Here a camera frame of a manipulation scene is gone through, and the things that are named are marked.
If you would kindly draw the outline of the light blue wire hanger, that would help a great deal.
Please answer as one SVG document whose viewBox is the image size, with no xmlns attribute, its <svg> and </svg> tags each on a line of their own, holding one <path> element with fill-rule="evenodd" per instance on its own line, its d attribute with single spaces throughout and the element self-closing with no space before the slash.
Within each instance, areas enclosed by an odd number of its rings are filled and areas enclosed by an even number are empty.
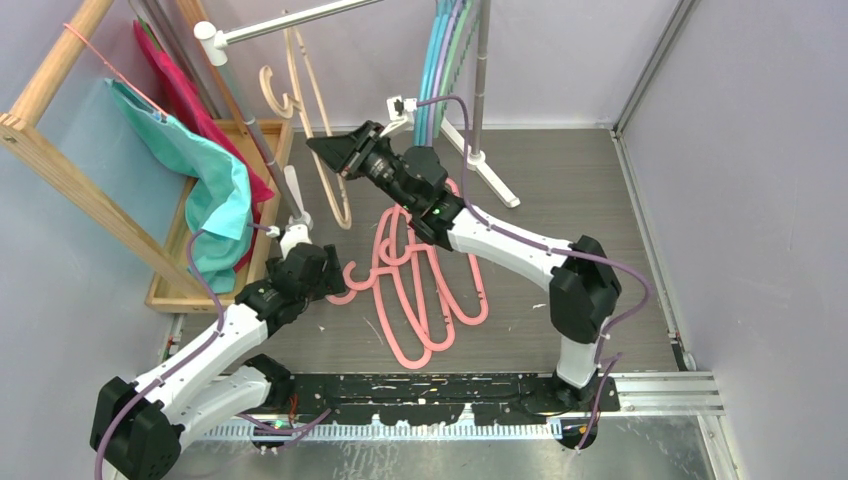
<svg viewBox="0 0 848 480">
<path fill-rule="evenodd" d="M 419 87 L 419 100 L 427 100 L 430 98 L 432 91 L 433 75 L 436 71 L 436 61 L 441 51 L 442 39 L 446 28 L 447 21 L 450 18 L 453 10 L 454 2 L 449 0 L 440 0 L 436 2 L 435 16 L 433 25 L 428 40 L 425 61 L 423 64 L 422 77 Z M 416 120 L 414 127 L 414 146 L 424 146 L 426 143 L 426 134 L 428 130 L 428 115 L 429 108 L 427 106 L 419 107 L 416 111 Z"/>
</svg>

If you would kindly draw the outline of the green wire hanger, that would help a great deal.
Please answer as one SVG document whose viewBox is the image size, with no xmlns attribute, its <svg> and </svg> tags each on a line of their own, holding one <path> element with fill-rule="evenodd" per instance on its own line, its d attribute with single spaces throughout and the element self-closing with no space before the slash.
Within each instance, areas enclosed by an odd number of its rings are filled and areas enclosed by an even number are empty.
<svg viewBox="0 0 848 480">
<path fill-rule="evenodd" d="M 437 96 L 452 94 L 479 26 L 479 1 L 465 1 L 454 23 Z"/>
</svg>

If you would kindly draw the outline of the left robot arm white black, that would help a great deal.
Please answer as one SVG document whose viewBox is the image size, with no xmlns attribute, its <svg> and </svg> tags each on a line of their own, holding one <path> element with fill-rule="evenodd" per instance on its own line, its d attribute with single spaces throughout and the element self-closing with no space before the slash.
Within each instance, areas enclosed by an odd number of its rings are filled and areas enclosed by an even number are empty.
<svg viewBox="0 0 848 480">
<path fill-rule="evenodd" d="M 110 465 L 127 479 L 161 479 L 208 430 L 248 410 L 277 413 L 291 403 L 291 372 L 265 354 L 225 380 L 218 376 L 346 284 L 333 244 L 300 242 L 266 266 L 266 277 L 245 285 L 176 355 L 131 382 L 114 377 L 101 388 L 90 436 L 95 478 Z"/>
</svg>

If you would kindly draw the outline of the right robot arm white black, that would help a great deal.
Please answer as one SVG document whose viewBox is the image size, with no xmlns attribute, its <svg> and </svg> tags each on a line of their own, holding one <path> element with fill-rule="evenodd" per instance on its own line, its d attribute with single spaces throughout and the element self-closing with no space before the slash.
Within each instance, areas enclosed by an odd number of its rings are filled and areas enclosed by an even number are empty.
<svg viewBox="0 0 848 480">
<path fill-rule="evenodd" d="M 449 185 L 433 148 L 413 146 L 399 154 L 376 122 L 306 144 L 332 172 L 346 180 L 366 178 L 387 194 L 408 213 L 422 242 L 484 258 L 539 286 L 560 335 L 556 400 L 571 411 L 592 400 L 601 329 L 622 291 L 597 240 L 551 240 L 469 206 Z"/>
</svg>

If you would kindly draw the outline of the purple wire hanger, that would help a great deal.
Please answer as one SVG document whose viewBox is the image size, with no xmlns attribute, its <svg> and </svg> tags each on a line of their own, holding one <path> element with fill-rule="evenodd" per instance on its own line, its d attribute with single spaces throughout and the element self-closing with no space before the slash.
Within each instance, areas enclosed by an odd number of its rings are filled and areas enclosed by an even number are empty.
<svg viewBox="0 0 848 480">
<path fill-rule="evenodd" d="M 442 35 L 441 42 L 439 44 L 438 55 L 436 57 L 435 62 L 435 72 L 432 77 L 432 86 L 431 92 L 428 95 L 428 99 L 435 98 L 440 96 L 439 90 L 442 82 L 443 70 L 445 65 L 445 58 L 447 56 L 447 51 L 449 49 L 449 45 L 451 42 L 451 37 L 453 35 L 453 31 L 455 28 L 455 24 L 457 18 L 460 15 L 460 11 L 463 8 L 463 1 L 451 1 L 451 10 L 448 20 L 446 21 Z M 426 107 L 427 120 L 425 123 L 425 137 L 423 141 L 424 146 L 431 146 L 434 137 L 435 131 L 435 115 L 436 115 L 436 104 L 429 104 Z"/>
</svg>

